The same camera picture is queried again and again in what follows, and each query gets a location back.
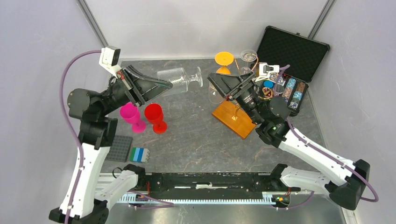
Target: wooden board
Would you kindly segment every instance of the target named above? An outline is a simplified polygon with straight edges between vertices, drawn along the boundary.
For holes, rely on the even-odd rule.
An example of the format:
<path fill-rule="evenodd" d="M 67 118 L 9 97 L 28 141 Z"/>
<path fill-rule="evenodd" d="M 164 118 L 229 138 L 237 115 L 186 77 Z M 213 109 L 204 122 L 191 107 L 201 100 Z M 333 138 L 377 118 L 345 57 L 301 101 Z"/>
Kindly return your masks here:
<path fill-rule="evenodd" d="M 234 120 L 233 116 L 236 109 L 236 105 L 230 101 L 223 101 L 212 112 L 212 115 L 233 130 L 241 138 L 245 139 L 256 125 L 252 123 L 250 117 L 242 109 L 238 110 L 236 119 Z"/>

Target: red plastic cup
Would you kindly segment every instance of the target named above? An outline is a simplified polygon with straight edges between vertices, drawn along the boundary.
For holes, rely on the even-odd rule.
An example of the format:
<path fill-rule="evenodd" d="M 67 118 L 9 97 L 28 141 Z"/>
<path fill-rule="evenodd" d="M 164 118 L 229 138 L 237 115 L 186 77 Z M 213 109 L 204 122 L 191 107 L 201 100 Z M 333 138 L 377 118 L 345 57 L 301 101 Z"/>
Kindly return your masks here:
<path fill-rule="evenodd" d="M 144 116 L 153 124 L 153 131 L 156 134 L 162 134 L 168 128 L 168 125 L 163 120 L 162 108 L 158 104 L 150 104 L 144 110 Z"/>
<path fill-rule="evenodd" d="M 132 131 L 142 133 L 146 129 L 146 123 L 140 120 L 139 109 L 132 103 L 127 103 L 120 109 L 121 117 L 129 124 L 132 124 Z"/>

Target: clear wine glass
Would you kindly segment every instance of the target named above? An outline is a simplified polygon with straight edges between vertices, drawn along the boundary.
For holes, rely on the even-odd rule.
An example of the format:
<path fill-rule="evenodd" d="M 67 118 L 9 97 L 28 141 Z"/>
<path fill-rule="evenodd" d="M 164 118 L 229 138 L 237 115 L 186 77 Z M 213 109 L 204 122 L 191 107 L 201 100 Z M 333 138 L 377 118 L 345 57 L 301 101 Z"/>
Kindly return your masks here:
<path fill-rule="evenodd" d="M 193 81 L 198 82 L 199 86 L 202 87 L 203 79 L 201 75 L 201 68 L 200 67 L 194 68 L 195 71 L 190 74 L 187 74 L 186 69 L 175 68 L 175 69 L 168 69 L 157 72 L 158 79 L 169 81 L 173 84 L 172 89 L 164 92 L 162 94 L 163 96 L 169 96 L 169 95 L 187 92 L 188 85 Z"/>
<path fill-rule="evenodd" d="M 252 70 L 249 67 L 249 63 L 257 59 L 257 53 L 254 50 L 243 50 L 240 53 L 240 58 L 246 63 L 245 66 L 240 68 L 241 74 L 248 74 Z"/>

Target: pink plastic cup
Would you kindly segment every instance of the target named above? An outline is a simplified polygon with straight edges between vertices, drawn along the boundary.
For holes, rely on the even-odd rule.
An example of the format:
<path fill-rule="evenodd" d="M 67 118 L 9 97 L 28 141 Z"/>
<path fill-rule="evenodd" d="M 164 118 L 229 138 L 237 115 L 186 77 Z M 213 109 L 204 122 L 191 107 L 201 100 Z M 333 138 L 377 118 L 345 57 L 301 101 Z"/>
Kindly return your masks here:
<path fill-rule="evenodd" d="M 142 133 L 146 129 L 146 123 L 140 120 L 140 112 L 132 103 L 127 103 L 120 109 L 121 117 L 129 124 L 132 124 L 132 131 Z"/>

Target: cup base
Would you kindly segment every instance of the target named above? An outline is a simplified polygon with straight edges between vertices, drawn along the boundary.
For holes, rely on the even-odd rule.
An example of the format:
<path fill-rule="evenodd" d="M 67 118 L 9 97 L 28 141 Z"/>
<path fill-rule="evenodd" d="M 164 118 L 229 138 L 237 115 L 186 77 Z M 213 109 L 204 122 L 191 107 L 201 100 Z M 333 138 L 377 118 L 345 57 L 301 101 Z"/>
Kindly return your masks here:
<path fill-rule="evenodd" d="M 132 131 L 134 133 L 142 133 L 146 130 L 146 123 L 142 120 L 132 125 Z"/>
<path fill-rule="evenodd" d="M 164 133 L 167 128 L 168 128 L 168 125 L 164 121 L 158 125 L 153 125 L 153 131 L 156 134 Z"/>

